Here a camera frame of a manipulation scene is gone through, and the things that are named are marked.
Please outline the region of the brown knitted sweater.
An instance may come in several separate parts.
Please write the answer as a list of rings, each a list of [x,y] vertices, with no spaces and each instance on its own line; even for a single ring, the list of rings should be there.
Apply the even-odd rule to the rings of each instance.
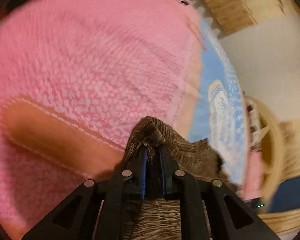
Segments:
[[[232,191],[238,189],[208,139],[189,142],[151,116],[133,128],[122,166],[133,172],[125,182],[122,239],[181,239],[180,201],[173,184],[176,170],[202,182],[219,179]]]

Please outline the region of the pink pillow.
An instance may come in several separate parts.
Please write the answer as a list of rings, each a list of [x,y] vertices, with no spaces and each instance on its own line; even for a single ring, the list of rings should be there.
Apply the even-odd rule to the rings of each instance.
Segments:
[[[244,201],[249,201],[260,197],[262,181],[262,153],[257,150],[251,150],[248,154],[248,163],[242,188],[242,197]]]

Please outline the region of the cream wooden headboard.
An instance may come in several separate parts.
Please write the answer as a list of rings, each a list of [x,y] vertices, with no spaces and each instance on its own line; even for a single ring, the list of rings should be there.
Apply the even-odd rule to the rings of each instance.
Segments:
[[[246,96],[258,110],[262,128],[261,140],[263,181],[260,188],[265,207],[259,217],[278,235],[285,235],[300,229],[300,201],[285,200],[283,204],[296,207],[283,211],[271,211],[276,204],[274,197],[279,189],[294,179],[300,179],[300,118],[280,122],[275,114],[261,101]]]

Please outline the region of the beige patterned window curtain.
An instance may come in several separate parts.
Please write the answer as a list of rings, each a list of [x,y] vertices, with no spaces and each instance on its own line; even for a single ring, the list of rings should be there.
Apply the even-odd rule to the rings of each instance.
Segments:
[[[272,18],[300,13],[293,0],[203,0],[227,35]]]

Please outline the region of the pink fleece blanket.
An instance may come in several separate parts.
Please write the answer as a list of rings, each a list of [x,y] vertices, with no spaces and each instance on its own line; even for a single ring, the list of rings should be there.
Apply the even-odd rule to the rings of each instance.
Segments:
[[[0,22],[0,223],[12,239],[85,177],[106,175],[144,116],[189,135],[200,19],[191,0],[30,0]],[[88,141],[90,169],[10,141],[2,118],[21,98]]]

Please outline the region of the blue polka dot bedsheet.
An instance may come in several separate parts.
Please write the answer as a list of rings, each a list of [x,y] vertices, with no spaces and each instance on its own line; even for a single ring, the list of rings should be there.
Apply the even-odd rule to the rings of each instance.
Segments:
[[[230,181],[241,186],[248,151],[242,90],[216,35],[204,20],[199,29],[204,45],[200,51],[199,99],[187,138],[190,142],[207,138],[221,155]]]

